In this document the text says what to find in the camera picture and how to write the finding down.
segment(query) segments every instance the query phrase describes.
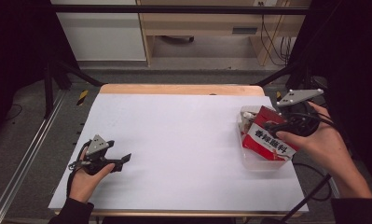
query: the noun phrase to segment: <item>black curtain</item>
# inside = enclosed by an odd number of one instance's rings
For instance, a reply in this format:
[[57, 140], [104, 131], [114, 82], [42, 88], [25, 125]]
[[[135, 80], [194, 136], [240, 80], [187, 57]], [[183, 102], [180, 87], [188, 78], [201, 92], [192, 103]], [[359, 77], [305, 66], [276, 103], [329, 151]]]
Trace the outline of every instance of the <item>black curtain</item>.
[[[330, 2], [314, 0], [312, 6], [326, 7]], [[290, 63], [305, 55], [302, 52], [317, 27], [324, 25], [308, 71], [312, 76], [326, 77], [329, 111], [340, 123], [354, 158], [362, 160], [372, 174], [372, 1], [344, 0], [325, 24], [329, 15], [327, 11], [305, 19]], [[305, 74], [306, 70], [296, 73]]]
[[[61, 60], [79, 69], [56, 13], [29, 10], [31, 4], [51, 3], [0, 0], [0, 125], [15, 92], [43, 79], [48, 61]], [[55, 69], [52, 75], [62, 89], [70, 87], [66, 71]]]

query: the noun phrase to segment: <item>hand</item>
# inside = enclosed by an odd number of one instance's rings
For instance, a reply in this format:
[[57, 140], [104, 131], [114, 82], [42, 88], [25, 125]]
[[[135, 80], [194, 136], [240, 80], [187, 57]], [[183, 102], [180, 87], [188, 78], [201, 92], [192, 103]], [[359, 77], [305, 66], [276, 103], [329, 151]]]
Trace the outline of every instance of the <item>hand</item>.
[[[313, 103], [310, 103], [310, 105], [318, 113], [323, 114], [323, 116], [320, 116], [322, 119], [329, 119], [329, 114], [325, 108]], [[333, 176], [341, 197], [372, 198], [372, 193], [351, 160], [342, 137], [329, 124], [320, 122], [316, 132], [308, 137], [287, 132], [277, 132], [276, 135], [284, 142], [305, 149], [315, 162]]]
[[[83, 160], [87, 149], [84, 149], [80, 159]], [[110, 174], [115, 165], [110, 163], [106, 165], [99, 173], [96, 175], [89, 175], [87, 172], [80, 168], [76, 171], [73, 178], [72, 187], [70, 188], [69, 198], [72, 198], [81, 203], [87, 203], [95, 190], [96, 186], [104, 179], [105, 176]]]

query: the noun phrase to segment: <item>white paper sheet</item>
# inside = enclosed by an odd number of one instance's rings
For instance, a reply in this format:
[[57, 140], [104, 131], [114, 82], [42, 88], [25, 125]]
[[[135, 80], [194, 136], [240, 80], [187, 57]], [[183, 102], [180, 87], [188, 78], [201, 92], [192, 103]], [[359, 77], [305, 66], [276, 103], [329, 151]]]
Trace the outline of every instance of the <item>white paper sheet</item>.
[[[268, 172], [242, 165], [236, 117], [244, 105], [271, 103], [261, 96], [99, 94], [69, 163], [95, 134], [115, 141], [107, 159], [132, 153], [94, 191], [95, 210], [289, 211], [303, 199], [291, 162]], [[62, 208], [69, 172], [49, 208]]]

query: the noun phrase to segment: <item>gray carpet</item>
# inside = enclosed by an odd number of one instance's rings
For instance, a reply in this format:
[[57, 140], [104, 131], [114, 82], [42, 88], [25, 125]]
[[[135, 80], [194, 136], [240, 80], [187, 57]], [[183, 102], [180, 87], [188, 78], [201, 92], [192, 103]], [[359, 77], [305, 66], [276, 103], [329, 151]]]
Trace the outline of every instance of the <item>gray carpet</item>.
[[[87, 71], [93, 77], [103, 82], [111, 83], [226, 83], [226, 84], [249, 84], [271, 74], [271, 72], [257, 72], [250, 76], [249, 71]], [[71, 90], [66, 92], [62, 108], [50, 127], [40, 151], [34, 159], [34, 163], [23, 181], [21, 188], [9, 207], [6, 218], [31, 218], [50, 219], [54, 214], [48, 210], [48, 204], [53, 190], [57, 187], [69, 158], [74, 150], [79, 132], [83, 129], [90, 107], [99, 90], [90, 84], [72, 77], [75, 82]], [[4, 123], [0, 131], [0, 195], [4, 191], [8, 181], [15, 172], [27, 147], [32, 142], [45, 112], [43, 82], [20, 90], [14, 98], [14, 105], [9, 112], [9, 117], [16, 116], [20, 107], [22, 111], [14, 118]], [[89, 94], [83, 105], [76, 105], [79, 94], [83, 90], [89, 90]], [[276, 81], [265, 88], [275, 102], [276, 91], [284, 91], [282, 82]], [[314, 164], [310, 158], [302, 152], [295, 157], [296, 162]], [[361, 162], [357, 162], [363, 174], [366, 176], [372, 188], [372, 179]], [[321, 179], [313, 171], [301, 166], [296, 166], [302, 188], [305, 192], [311, 191]], [[323, 198], [327, 193], [324, 187], [316, 197]], [[308, 203], [310, 211], [290, 220], [290, 223], [333, 223], [333, 215], [330, 202]], [[250, 223], [258, 223], [258, 218]]]

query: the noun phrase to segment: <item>white cabinet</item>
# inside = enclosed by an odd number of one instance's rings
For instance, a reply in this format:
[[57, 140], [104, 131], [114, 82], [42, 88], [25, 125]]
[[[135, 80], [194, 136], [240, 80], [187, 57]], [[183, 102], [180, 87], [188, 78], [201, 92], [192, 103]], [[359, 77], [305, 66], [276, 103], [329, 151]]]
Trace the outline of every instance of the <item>white cabinet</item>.
[[[68, 5], [135, 5], [134, 0], [51, 0]], [[78, 61], [145, 61], [136, 13], [57, 13]]]

